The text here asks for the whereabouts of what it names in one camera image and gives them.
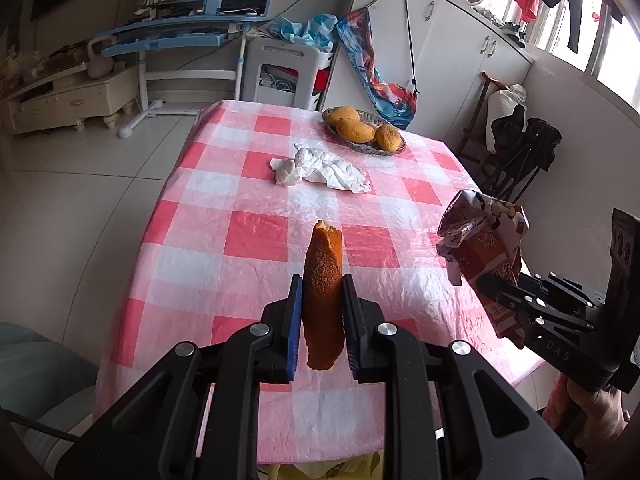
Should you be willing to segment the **right hand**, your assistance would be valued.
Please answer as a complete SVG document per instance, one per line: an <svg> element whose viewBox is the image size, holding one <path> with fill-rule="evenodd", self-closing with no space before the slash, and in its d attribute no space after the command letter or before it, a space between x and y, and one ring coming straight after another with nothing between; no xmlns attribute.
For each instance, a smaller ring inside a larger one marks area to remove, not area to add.
<svg viewBox="0 0 640 480"><path fill-rule="evenodd" d="M616 388L588 392L570 379L566 388L570 400L586 414L584 428L575 438L575 445L585 452L589 463L600 463L611 453L630 421L628 412L623 409L623 393Z"/></svg>

